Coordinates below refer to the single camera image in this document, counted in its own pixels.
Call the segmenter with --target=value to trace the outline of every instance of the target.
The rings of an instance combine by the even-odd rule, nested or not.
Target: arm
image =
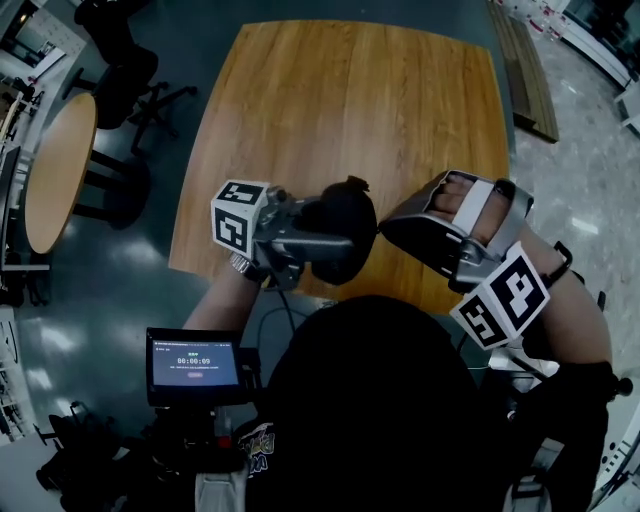
[[[431,212],[448,221],[462,204],[472,182],[453,176],[435,199]],[[493,193],[478,219],[473,236],[488,244],[502,224],[509,202]],[[550,274],[562,264],[561,256],[529,226],[519,237],[524,251],[540,274]],[[551,300],[541,313],[549,345],[559,363],[611,363],[611,340],[604,315],[572,272],[565,273],[549,290]]]
[[[259,291],[258,283],[244,277],[230,263],[225,263],[215,283],[184,324],[184,329],[244,330]]]

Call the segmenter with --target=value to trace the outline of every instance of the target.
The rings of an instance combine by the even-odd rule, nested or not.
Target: black strap
[[[556,242],[556,245],[554,245],[553,248],[564,258],[564,263],[550,275],[543,274],[540,276],[542,284],[545,285],[547,290],[551,288],[556,281],[560,279],[567,270],[569,270],[569,268],[571,268],[571,264],[573,263],[573,254],[571,254],[571,251],[567,249],[562,242]]]

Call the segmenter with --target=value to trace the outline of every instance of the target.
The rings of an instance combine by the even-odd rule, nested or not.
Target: wristwatch
[[[231,263],[231,266],[238,272],[240,272],[249,281],[262,284],[262,282],[267,277],[266,272],[258,270],[258,268],[253,263],[251,263],[247,258],[241,256],[237,252],[231,253],[229,263]]]

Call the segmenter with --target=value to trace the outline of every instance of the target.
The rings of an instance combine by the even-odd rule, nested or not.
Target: round wooden table
[[[105,220],[115,227],[131,224],[144,207],[149,175],[145,165],[120,162],[93,149],[97,127],[96,103],[89,93],[75,96],[47,129],[36,153],[25,200],[27,237],[34,251],[45,254],[62,236],[72,213]],[[126,181],[87,169],[89,160],[104,165]],[[118,194],[125,208],[104,209],[76,204],[83,185]]]

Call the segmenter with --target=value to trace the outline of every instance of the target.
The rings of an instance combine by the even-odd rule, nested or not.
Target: desk
[[[269,181],[301,198],[352,174],[369,183],[382,219],[446,169],[507,176],[487,50],[371,23],[245,25],[191,153],[169,266],[211,278],[226,260],[212,241],[210,201],[228,178]],[[381,294],[436,313],[459,301],[443,277],[382,237],[350,283],[331,287],[308,271],[300,291]]]
[[[149,183],[146,166],[123,163],[93,150],[96,125],[95,100],[83,93],[64,106],[43,136],[29,173],[25,200],[27,236],[33,250],[40,254],[51,251],[71,213],[125,227],[144,207]],[[118,172],[126,181],[88,170],[89,160]],[[83,185],[117,194],[117,200],[105,195],[105,203],[124,206],[115,209],[76,204]]]

